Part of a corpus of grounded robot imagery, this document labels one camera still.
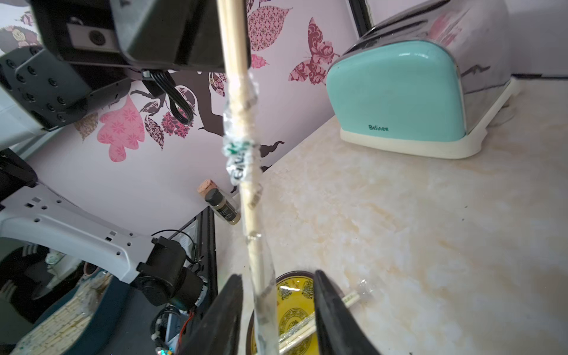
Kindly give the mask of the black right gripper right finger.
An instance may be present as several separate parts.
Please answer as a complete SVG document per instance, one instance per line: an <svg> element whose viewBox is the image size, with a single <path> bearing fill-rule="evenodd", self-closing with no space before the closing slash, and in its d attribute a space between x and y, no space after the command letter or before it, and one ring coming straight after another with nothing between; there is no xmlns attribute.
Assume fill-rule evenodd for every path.
<svg viewBox="0 0 568 355"><path fill-rule="evenodd" d="M321 270L314 273L314 306L319 309L322 320L316 333L320 354L380 355Z"/></svg>

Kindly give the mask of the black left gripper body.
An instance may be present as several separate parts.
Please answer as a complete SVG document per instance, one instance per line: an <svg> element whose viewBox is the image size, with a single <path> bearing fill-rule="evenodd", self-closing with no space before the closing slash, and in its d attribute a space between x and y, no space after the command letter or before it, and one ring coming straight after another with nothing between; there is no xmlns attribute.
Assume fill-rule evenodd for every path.
<svg viewBox="0 0 568 355"><path fill-rule="evenodd" d="M43 45L71 64L224 72L216 1L30 1Z"/></svg>

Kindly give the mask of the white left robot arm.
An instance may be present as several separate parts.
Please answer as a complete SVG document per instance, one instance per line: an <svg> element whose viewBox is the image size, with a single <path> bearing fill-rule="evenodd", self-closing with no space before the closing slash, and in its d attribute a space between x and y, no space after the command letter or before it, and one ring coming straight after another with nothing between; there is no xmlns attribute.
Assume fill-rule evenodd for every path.
<svg viewBox="0 0 568 355"><path fill-rule="evenodd" d="M57 249L134 284L155 305L211 305L217 281L152 232L204 207L223 170L215 1L1 3L1 235ZM50 141L29 161L9 149Z"/></svg>

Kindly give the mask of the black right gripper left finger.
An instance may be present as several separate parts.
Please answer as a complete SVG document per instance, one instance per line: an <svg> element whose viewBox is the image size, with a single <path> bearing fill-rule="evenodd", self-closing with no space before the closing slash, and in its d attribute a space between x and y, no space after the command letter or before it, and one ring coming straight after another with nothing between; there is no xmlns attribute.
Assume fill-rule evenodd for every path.
<svg viewBox="0 0 568 355"><path fill-rule="evenodd" d="M232 275L178 354L238 354L242 309L242 276Z"/></svg>

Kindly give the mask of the chopsticks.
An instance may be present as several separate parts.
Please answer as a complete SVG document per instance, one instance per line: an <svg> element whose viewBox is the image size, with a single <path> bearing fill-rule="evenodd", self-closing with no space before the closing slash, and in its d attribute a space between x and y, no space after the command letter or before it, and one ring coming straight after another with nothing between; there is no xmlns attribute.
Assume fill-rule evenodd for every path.
<svg viewBox="0 0 568 355"><path fill-rule="evenodd" d="M246 3L218 1L217 12L228 99L223 114L223 154L231 182L239 186L241 196L243 235L254 297L255 342L259 354L279 354L275 267L260 208L262 170L255 127L258 86L249 72Z"/></svg>
<svg viewBox="0 0 568 355"><path fill-rule="evenodd" d="M352 306L360 302L373 300L380 293L380 287L369 280L361 280L357 287L341 297L343 306L349 310ZM298 324L293 325L285 331L279 338L279 354L290 353L300 343L308 340L319 330L322 323L321 314L318 308L314 309L309 316L303 318Z"/></svg>

